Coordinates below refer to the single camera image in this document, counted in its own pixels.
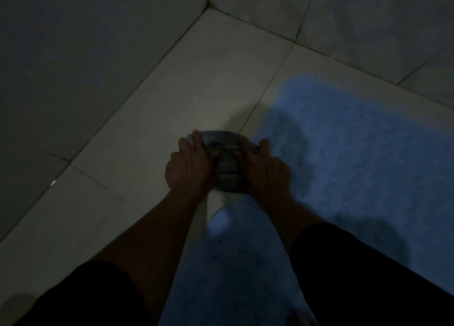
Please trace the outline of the person's right hand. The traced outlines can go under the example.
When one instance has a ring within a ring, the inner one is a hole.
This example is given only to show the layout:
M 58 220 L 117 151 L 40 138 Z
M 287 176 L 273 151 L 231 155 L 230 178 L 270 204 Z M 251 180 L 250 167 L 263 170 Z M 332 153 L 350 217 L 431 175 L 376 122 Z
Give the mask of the person's right hand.
M 241 177 L 247 193 L 249 191 L 265 192 L 284 190 L 290 193 L 291 172 L 289 166 L 278 157 L 261 157 L 254 152 L 251 142 L 240 135 L 239 146 L 245 157 L 245 163 L 240 163 Z

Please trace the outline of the person's left hand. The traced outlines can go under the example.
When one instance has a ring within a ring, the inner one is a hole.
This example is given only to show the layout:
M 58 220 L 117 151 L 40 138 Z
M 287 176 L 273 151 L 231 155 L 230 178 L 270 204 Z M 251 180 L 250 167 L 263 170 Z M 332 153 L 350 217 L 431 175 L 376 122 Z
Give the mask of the person's left hand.
M 204 198 L 213 188 L 214 163 L 209 162 L 209 154 L 204 148 L 201 132 L 194 129 L 192 157 L 181 157 L 173 152 L 165 170 L 165 180 L 171 191 L 186 191 Z

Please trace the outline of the grey ribbed sock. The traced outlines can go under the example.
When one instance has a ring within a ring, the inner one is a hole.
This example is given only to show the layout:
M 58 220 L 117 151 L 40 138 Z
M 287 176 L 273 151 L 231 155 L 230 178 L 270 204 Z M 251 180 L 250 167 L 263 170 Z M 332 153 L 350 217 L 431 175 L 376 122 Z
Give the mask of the grey ribbed sock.
M 213 189 L 234 194 L 245 194 L 241 168 L 234 154 L 241 151 L 239 146 L 240 134 L 223 130 L 202 131 L 201 139 L 209 155 L 212 152 L 219 152 L 213 167 Z

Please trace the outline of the person's left forearm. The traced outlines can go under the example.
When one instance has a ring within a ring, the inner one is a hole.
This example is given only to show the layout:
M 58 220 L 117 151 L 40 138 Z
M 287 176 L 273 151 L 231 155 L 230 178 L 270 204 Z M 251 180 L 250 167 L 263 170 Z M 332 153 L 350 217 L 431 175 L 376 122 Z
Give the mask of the person's left forearm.
M 172 189 L 93 260 L 113 264 L 131 279 L 156 325 L 169 295 L 198 206 L 209 190 Z

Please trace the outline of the person's right forearm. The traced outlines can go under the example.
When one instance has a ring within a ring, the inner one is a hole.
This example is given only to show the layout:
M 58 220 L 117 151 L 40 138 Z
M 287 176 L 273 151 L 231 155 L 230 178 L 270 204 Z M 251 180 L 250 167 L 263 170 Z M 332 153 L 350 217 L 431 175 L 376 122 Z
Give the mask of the person's right forearm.
M 293 242 L 303 230 L 326 223 L 326 220 L 298 203 L 288 191 L 250 190 L 249 194 L 271 220 L 288 255 L 291 253 Z

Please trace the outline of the blue fluffy floor mat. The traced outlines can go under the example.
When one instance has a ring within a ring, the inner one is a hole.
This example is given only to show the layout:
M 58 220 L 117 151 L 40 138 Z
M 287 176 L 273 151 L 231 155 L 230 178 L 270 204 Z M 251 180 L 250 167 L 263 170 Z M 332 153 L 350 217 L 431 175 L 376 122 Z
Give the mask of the blue fluffy floor mat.
M 454 139 L 311 77 L 278 88 L 263 138 L 296 200 L 454 295 Z

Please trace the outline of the light blue trouser leg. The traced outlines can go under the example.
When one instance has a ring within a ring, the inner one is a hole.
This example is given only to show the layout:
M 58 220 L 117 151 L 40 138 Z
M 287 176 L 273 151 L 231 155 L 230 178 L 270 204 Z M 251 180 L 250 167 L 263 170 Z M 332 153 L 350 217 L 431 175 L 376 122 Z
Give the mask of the light blue trouser leg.
M 249 196 L 219 209 L 184 250 L 158 326 L 319 326 L 267 215 Z

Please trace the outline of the black shirt sleeve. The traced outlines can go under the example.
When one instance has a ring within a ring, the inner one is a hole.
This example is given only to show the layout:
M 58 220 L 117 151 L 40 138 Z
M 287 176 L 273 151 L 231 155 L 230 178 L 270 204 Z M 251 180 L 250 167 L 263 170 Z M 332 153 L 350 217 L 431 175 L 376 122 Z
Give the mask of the black shirt sleeve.
M 105 261 L 88 261 L 40 296 L 13 326 L 152 326 L 131 279 Z
M 289 258 L 319 326 L 454 326 L 454 296 L 330 223 Z

